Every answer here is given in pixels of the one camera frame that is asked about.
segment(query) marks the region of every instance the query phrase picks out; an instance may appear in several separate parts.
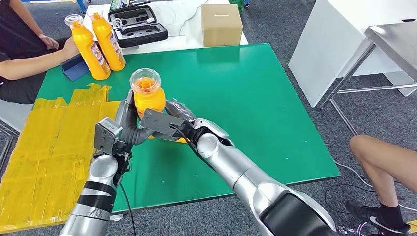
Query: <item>robotic arm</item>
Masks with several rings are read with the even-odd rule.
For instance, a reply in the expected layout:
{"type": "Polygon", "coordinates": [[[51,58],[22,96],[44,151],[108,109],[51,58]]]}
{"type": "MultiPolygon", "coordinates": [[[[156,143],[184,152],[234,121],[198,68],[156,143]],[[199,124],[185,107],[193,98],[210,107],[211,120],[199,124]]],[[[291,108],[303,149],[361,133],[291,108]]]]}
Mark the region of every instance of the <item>robotic arm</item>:
{"type": "Polygon", "coordinates": [[[148,136],[176,140],[184,137],[196,155],[214,169],[251,212],[263,236],[335,236],[330,215],[308,195],[292,190],[262,171],[237,149],[215,123],[194,119],[182,106],[166,107],[171,115],[146,109],[141,129],[129,94],[121,102],[116,121],[96,125],[90,174],[61,236],[104,236],[116,189],[129,170],[133,145],[148,136]]]}

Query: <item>sneaker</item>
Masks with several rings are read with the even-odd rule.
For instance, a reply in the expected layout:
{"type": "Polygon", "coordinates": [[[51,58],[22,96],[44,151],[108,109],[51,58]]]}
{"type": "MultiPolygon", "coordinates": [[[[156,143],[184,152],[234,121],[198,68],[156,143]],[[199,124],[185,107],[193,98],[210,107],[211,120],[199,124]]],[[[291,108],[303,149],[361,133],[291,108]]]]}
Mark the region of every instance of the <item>sneaker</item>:
{"type": "Polygon", "coordinates": [[[404,236],[408,235],[410,225],[404,224],[401,229],[395,229],[388,226],[382,219],[380,209],[378,207],[365,206],[355,201],[347,201],[345,203],[346,210],[356,218],[367,221],[369,224],[375,226],[380,232],[388,236],[404,236]]]}

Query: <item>gray carpet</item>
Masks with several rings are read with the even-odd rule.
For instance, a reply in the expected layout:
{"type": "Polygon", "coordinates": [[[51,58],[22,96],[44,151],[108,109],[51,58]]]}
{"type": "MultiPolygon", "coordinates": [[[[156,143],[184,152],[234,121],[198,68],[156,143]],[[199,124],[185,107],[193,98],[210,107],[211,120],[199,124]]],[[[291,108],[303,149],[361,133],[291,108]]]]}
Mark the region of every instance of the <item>gray carpet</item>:
{"type": "MultiPolygon", "coordinates": [[[[314,5],[313,2],[312,0],[252,0],[250,7],[243,10],[244,32],[249,43],[268,42],[272,45],[331,155],[337,161],[351,166],[365,176],[349,151],[351,134],[336,111],[332,106],[327,106],[320,112],[310,108],[288,68],[288,62],[314,5]]],[[[93,0],[93,4],[103,3],[108,1],[93,0]]],[[[63,19],[68,14],[79,12],[78,6],[71,3],[31,4],[29,10],[45,33],[55,38],[69,35],[63,19]]],[[[387,83],[383,75],[361,76],[349,81],[346,87],[359,88],[387,83]]],[[[343,94],[336,100],[359,133],[370,134],[406,148],[417,149],[417,128],[413,126],[417,121],[416,94],[405,98],[396,90],[387,90],[343,94]]],[[[337,225],[355,227],[359,223],[357,220],[348,214],[340,213],[345,211],[343,203],[347,199],[356,199],[378,206],[378,199],[373,192],[350,186],[337,186],[327,192],[328,205],[326,205],[324,193],[331,186],[351,184],[369,190],[352,172],[345,168],[340,168],[340,171],[342,177],[338,179],[302,184],[295,186],[294,189],[309,194],[322,204],[337,225]]],[[[402,204],[417,208],[416,194],[401,184],[397,185],[397,192],[402,204]]],[[[404,209],[402,212],[406,220],[417,219],[417,212],[404,209]]],[[[134,218],[139,235],[144,236],[259,234],[253,220],[236,197],[141,210],[134,213],[134,218]]],[[[61,228],[62,226],[52,226],[8,235],[57,235],[61,228]]],[[[373,230],[372,227],[365,228],[366,232],[373,230]]],[[[123,220],[112,222],[107,235],[132,235],[130,218],[126,215],[123,220]]]]}

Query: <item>cardboard box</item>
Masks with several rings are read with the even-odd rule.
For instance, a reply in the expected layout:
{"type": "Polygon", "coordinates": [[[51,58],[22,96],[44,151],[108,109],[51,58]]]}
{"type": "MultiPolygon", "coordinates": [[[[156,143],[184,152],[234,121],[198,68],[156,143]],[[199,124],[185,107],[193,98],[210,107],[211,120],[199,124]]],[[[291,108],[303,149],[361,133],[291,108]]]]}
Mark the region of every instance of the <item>cardboard box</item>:
{"type": "Polygon", "coordinates": [[[238,6],[202,5],[201,30],[204,47],[239,45],[243,24],[238,6]]]}

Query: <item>yellow bottle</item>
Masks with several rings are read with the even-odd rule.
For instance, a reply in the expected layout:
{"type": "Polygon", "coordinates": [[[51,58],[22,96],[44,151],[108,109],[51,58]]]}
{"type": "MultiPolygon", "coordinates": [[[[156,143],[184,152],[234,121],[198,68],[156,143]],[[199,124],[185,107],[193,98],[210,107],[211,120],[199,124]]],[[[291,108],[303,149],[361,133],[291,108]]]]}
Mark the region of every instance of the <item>yellow bottle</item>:
{"type": "Polygon", "coordinates": [[[89,7],[87,14],[91,17],[92,28],[110,69],[114,71],[123,70],[126,61],[113,35],[111,24],[103,17],[103,10],[98,7],[89,7]]]}
{"type": "Polygon", "coordinates": [[[103,57],[92,33],[83,25],[83,17],[77,14],[65,18],[65,23],[71,27],[72,38],[78,51],[96,80],[105,80],[110,76],[110,68],[103,57]]]}
{"type": "Polygon", "coordinates": [[[139,69],[130,77],[130,86],[134,91],[133,98],[139,117],[142,117],[146,108],[164,111],[165,93],[158,72],[148,68],[139,69]]]}

